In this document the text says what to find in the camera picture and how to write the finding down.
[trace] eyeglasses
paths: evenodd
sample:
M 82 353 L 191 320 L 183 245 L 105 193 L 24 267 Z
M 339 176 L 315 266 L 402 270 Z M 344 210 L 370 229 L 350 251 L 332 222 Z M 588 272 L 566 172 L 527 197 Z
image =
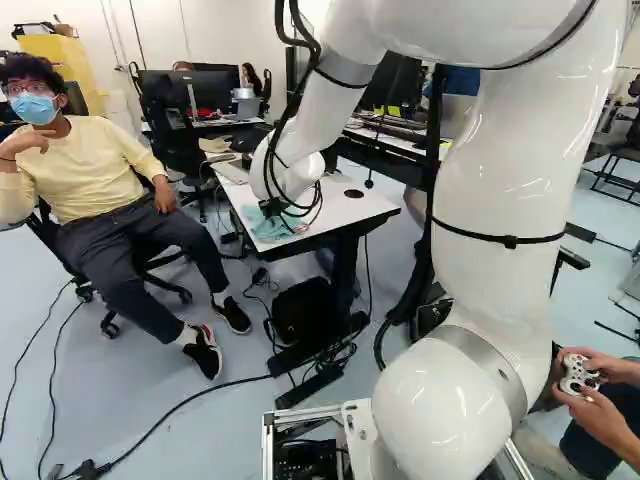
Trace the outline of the eyeglasses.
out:
M 51 93 L 51 89 L 44 82 L 30 82 L 26 85 L 19 85 L 17 83 L 12 83 L 9 85 L 2 86 L 2 92 L 9 98 L 17 97 L 23 91 L 33 93 L 34 95 L 44 95 L 44 94 Z

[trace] dark gray pants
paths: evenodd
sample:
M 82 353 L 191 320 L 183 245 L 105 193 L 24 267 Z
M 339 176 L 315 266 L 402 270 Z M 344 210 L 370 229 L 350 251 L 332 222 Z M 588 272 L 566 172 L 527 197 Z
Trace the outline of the dark gray pants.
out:
M 180 210 L 158 213 L 152 196 L 97 217 L 74 220 L 60 229 L 57 238 L 62 256 L 91 280 L 109 308 L 166 344 L 178 338 L 184 324 L 147 293 L 134 268 L 134 248 L 144 249 L 145 242 L 182 247 L 212 293 L 229 285 L 207 229 Z

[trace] blue cloth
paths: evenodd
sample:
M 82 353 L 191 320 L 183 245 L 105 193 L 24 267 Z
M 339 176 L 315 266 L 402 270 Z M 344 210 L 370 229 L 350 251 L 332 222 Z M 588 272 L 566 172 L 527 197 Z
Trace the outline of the blue cloth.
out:
M 267 242 L 274 242 L 282 240 L 283 238 L 289 238 L 294 235 L 289 228 L 297 230 L 300 227 L 304 227 L 305 223 L 299 218 L 288 217 L 285 215 L 287 225 L 284 224 L 280 217 L 271 217 L 270 219 L 264 218 L 260 207 L 255 205 L 243 205 L 242 214 L 251 222 L 251 231 L 260 240 Z
M 451 95 L 468 95 L 477 97 L 480 90 L 480 70 L 470 67 L 453 67 L 447 65 L 445 67 L 446 80 L 444 84 L 444 93 Z M 427 98 L 431 97 L 431 83 L 424 89 L 422 95 Z

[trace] black sneaker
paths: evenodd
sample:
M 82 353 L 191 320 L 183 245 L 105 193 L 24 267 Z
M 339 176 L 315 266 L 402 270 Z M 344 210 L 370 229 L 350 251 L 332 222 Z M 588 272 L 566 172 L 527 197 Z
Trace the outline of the black sneaker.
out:
M 189 343 L 182 351 L 190 356 L 200 367 L 204 376 L 215 380 L 222 370 L 222 352 L 213 338 L 211 329 L 206 325 L 190 325 L 196 331 L 196 343 Z
M 224 307 L 219 307 L 214 301 L 211 302 L 211 305 L 218 315 L 224 317 L 233 333 L 246 335 L 251 331 L 251 320 L 232 297 L 227 297 L 224 301 Z

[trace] red and white sneaker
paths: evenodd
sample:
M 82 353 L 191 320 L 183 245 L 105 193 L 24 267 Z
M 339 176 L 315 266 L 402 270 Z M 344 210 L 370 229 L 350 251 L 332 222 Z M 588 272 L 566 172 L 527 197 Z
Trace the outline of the red and white sneaker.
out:
M 213 337 L 213 332 L 207 325 L 188 325 L 196 332 L 195 343 L 189 343 L 182 351 L 198 364 L 204 376 L 215 380 L 222 370 L 222 352 Z

